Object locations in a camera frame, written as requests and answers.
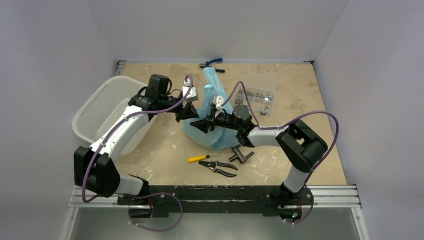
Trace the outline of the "light blue plastic bag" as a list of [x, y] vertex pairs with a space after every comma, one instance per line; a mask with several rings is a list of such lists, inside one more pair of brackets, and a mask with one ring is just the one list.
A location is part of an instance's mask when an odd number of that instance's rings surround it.
[[239, 144], [236, 138], [236, 130], [217, 126], [213, 131], [204, 133], [190, 125], [192, 122], [205, 119], [206, 116], [211, 113], [211, 103], [216, 95], [222, 96], [224, 99], [228, 98], [216, 70], [213, 67], [204, 68], [203, 74], [207, 84], [204, 85], [202, 89], [203, 96], [200, 97], [202, 104], [197, 108], [199, 118], [184, 120], [182, 130], [196, 144], [208, 150], [220, 151], [235, 147]]

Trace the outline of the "white plastic basin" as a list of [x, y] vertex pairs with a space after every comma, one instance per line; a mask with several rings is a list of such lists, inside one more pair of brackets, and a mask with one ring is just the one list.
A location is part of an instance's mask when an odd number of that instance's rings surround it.
[[106, 80], [77, 111], [72, 120], [73, 132], [89, 147], [99, 140], [122, 117], [130, 98], [147, 84], [128, 76]]

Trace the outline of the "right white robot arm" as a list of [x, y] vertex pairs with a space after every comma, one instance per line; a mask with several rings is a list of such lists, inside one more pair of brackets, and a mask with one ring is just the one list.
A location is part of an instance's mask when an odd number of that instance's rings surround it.
[[252, 119], [246, 105], [237, 105], [232, 113], [218, 113], [214, 109], [204, 119], [193, 121], [190, 125], [206, 134], [214, 131], [215, 127], [235, 130], [237, 141], [244, 147], [281, 147], [291, 168], [281, 184], [280, 196], [284, 202], [292, 204], [300, 198], [300, 190], [315, 164], [328, 150], [328, 145], [300, 119], [286, 127], [265, 129], [254, 124]]

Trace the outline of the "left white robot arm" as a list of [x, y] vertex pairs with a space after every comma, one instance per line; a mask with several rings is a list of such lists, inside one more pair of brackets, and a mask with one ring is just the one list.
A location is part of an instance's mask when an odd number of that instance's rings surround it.
[[81, 198], [89, 203], [97, 197], [114, 194], [130, 197], [138, 205], [149, 199], [149, 182], [135, 175], [122, 175], [116, 160], [133, 136], [146, 126], [154, 116], [174, 113], [177, 122], [199, 115], [193, 106], [198, 97], [193, 77], [183, 80], [179, 96], [171, 96], [169, 77], [153, 74], [147, 86], [130, 98], [121, 117], [107, 132], [89, 147], [78, 147], [73, 155], [74, 182], [81, 187]]

